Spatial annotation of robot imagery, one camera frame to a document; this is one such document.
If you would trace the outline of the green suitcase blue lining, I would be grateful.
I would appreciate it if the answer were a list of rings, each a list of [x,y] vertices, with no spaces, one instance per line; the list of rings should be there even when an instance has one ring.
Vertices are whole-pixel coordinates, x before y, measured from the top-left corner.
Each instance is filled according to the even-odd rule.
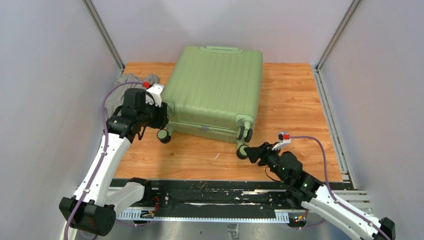
[[[184,47],[165,84],[172,135],[181,133],[229,143],[239,126],[253,129],[263,79],[259,50],[222,46]]]

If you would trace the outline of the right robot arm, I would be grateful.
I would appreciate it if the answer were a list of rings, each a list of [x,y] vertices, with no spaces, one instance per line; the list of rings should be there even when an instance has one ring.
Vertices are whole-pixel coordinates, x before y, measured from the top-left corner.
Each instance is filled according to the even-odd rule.
[[[268,142],[244,149],[253,164],[266,166],[286,188],[286,204],[302,207],[338,227],[352,240],[394,240],[396,227],[388,217],[377,218],[335,195],[322,181],[303,169],[303,164],[290,151],[273,149]]]

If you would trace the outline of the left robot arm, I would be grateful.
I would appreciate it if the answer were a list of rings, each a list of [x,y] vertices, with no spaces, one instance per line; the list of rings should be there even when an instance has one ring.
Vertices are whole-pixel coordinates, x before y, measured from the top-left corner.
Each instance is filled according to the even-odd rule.
[[[141,139],[146,128],[163,130],[167,126],[168,106],[161,98],[163,90],[161,84],[147,89],[128,88],[122,105],[109,118],[102,117],[104,131],[93,163],[74,194],[63,197],[59,203],[59,210],[66,219],[65,240],[71,239],[70,229],[104,237],[112,230],[117,216],[131,205],[159,204],[147,179],[133,177],[113,194],[108,195],[108,191],[134,139]]]

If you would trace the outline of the green suitcase wheel lid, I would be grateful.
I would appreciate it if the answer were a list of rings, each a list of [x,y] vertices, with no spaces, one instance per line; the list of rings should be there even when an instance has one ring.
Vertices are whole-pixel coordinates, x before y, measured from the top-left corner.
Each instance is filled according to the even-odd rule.
[[[167,144],[171,141],[171,134],[169,133],[169,131],[167,129],[161,129],[157,132],[156,134],[157,139],[163,143],[163,144]]]

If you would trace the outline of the green suitcase wheel front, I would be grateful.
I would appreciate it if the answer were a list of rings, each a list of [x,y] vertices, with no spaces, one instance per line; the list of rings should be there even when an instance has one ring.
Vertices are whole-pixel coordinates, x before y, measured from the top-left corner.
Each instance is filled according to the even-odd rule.
[[[238,147],[237,151],[236,151],[236,156],[241,159],[241,160],[245,160],[248,158],[248,155],[246,153],[246,148],[248,148],[247,145],[242,144]]]

